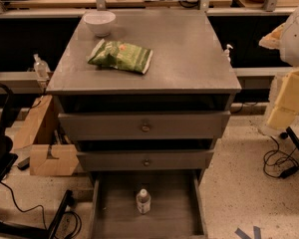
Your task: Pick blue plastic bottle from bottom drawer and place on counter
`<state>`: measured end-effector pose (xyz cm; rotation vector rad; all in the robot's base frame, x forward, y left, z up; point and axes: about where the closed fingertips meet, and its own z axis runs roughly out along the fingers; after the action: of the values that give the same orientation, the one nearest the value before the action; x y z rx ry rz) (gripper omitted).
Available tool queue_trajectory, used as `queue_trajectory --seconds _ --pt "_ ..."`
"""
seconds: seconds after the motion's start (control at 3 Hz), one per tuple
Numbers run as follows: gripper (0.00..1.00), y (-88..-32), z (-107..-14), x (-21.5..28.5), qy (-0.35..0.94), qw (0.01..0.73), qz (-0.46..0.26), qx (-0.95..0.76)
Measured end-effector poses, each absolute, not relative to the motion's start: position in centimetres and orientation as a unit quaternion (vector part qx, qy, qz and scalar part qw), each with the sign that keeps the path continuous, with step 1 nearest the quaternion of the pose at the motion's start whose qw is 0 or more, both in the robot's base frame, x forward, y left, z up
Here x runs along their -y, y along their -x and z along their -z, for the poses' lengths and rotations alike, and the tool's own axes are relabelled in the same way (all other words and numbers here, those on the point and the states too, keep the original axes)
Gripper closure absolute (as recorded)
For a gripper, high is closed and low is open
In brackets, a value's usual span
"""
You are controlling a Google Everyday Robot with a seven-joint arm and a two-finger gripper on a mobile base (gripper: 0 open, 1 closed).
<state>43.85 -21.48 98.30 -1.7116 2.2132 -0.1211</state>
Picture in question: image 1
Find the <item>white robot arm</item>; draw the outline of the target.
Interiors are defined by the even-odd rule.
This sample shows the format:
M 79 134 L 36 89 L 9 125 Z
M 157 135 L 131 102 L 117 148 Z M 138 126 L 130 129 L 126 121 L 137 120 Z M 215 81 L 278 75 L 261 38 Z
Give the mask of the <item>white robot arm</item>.
M 294 68 L 282 78 L 266 124 L 274 129 L 288 127 L 299 115 L 299 7 L 285 23 L 259 41 L 261 47 L 277 49 L 280 59 Z

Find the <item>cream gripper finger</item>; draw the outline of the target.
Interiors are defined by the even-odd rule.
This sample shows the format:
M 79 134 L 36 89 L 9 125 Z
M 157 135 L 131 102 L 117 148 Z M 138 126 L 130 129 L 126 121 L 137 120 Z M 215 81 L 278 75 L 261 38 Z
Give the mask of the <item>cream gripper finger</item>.
M 282 78 L 282 85 L 266 124 L 273 129 L 285 129 L 298 115 L 299 68 Z

